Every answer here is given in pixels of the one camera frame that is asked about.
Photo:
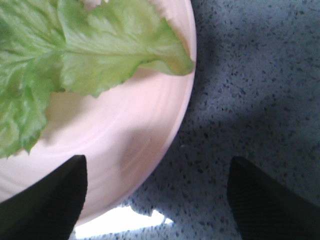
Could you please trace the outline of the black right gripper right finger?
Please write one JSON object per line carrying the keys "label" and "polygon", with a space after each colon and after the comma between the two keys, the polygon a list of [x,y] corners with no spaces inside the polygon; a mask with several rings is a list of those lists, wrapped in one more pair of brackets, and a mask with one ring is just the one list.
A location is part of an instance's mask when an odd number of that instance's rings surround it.
{"label": "black right gripper right finger", "polygon": [[278,183],[247,159],[229,168],[227,200],[244,240],[318,240],[320,208]]}

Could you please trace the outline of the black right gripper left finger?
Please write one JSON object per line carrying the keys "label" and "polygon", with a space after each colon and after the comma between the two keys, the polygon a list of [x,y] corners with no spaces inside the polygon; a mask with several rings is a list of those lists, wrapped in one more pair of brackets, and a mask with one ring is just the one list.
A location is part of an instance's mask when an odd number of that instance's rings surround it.
{"label": "black right gripper left finger", "polygon": [[67,240],[83,209],[87,161],[75,155],[0,204],[2,240]]}

